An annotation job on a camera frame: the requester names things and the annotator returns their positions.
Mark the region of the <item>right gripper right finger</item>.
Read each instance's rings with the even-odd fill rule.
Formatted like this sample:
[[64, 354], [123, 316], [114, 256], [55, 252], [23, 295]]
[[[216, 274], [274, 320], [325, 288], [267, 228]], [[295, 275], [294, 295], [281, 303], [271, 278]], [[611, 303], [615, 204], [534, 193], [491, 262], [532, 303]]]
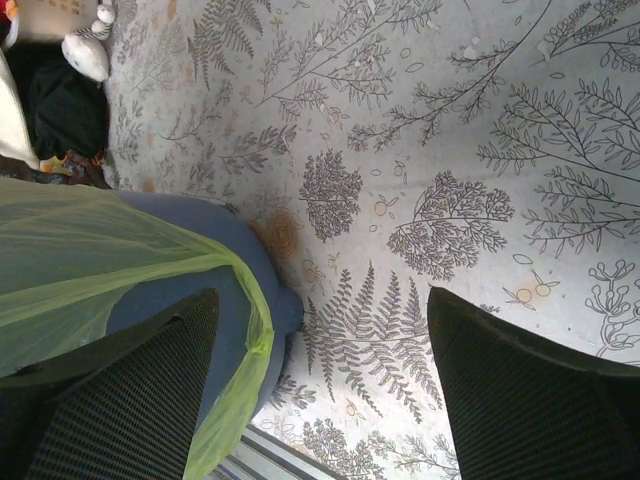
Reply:
[[462, 478], [638, 478], [638, 367], [550, 341], [440, 287], [427, 320]]

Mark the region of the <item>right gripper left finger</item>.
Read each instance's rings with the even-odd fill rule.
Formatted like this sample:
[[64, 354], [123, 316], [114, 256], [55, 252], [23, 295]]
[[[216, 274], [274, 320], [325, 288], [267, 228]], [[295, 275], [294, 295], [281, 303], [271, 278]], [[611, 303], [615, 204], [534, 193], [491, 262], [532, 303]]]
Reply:
[[3, 377], [2, 478], [182, 478], [218, 317], [205, 289]]

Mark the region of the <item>green plastic trash bag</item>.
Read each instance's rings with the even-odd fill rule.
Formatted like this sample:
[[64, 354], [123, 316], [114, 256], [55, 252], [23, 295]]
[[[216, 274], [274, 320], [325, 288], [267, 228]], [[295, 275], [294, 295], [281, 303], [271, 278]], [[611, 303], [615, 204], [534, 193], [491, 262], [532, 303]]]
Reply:
[[251, 307], [246, 354], [195, 434], [185, 475], [201, 479], [234, 450], [256, 406], [274, 341], [268, 302], [232, 250], [115, 192], [2, 180], [1, 370], [101, 338], [138, 284], [232, 267]]

